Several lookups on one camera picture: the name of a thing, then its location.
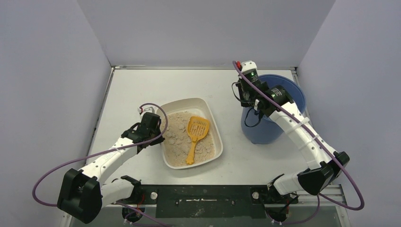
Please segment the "blue plastic bucket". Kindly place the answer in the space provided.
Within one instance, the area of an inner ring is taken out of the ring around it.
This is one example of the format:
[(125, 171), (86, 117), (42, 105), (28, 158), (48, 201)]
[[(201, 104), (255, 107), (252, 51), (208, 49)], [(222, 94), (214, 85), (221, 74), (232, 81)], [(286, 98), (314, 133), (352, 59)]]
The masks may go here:
[[(281, 85), (294, 99), (299, 111), (303, 114), (306, 109), (306, 99), (301, 88), (291, 79), (286, 77), (265, 74), (259, 76), (262, 82), (266, 82), (270, 87)], [(277, 140), (283, 130), (270, 118), (263, 117), (261, 122), (258, 122), (258, 116), (254, 114), (254, 110), (249, 112), (250, 108), (245, 107), (241, 115), (241, 129), (245, 137), (253, 144), (271, 144)]]

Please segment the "white plastic litter tray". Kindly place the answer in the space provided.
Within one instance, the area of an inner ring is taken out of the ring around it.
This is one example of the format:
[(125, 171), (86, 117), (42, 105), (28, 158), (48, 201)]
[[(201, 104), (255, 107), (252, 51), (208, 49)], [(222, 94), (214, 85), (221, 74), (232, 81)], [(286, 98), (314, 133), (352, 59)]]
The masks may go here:
[(161, 116), (163, 159), (172, 169), (211, 162), (223, 153), (223, 143), (212, 111), (201, 98), (173, 101), (157, 110)]

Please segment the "orange plastic litter scoop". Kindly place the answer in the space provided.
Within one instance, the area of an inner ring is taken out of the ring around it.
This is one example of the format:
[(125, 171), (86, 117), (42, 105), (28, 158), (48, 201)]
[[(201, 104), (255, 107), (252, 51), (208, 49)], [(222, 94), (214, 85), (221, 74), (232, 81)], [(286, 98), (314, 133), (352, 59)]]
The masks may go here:
[(191, 148), (186, 158), (186, 164), (194, 164), (194, 152), (199, 140), (206, 137), (209, 131), (210, 121), (208, 119), (192, 116), (187, 125), (187, 134), (191, 139)]

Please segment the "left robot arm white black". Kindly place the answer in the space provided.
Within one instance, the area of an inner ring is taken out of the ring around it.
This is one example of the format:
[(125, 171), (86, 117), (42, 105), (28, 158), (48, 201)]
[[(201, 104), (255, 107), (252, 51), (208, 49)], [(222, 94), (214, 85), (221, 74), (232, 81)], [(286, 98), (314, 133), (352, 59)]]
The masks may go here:
[(110, 153), (101, 155), (79, 170), (68, 170), (62, 181), (57, 208), (88, 224), (103, 207), (129, 198), (139, 181), (129, 176), (122, 176), (109, 184), (105, 181), (144, 148), (164, 141), (161, 122), (159, 115), (143, 113), (139, 123), (121, 134)]

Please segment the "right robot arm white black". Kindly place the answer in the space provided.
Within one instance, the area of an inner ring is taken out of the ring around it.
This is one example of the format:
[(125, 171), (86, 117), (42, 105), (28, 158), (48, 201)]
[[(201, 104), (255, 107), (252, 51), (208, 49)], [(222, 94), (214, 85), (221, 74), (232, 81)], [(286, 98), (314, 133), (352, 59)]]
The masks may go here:
[(244, 107), (243, 129), (256, 144), (267, 144), (286, 134), (305, 159), (306, 169), (281, 174), (268, 184), (269, 196), (280, 201), (291, 193), (318, 195), (334, 181), (350, 158), (324, 143), (303, 116), (302, 91), (292, 81), (259, 76), (256, 69), (242, 70), (235, 83), (237, 100)]

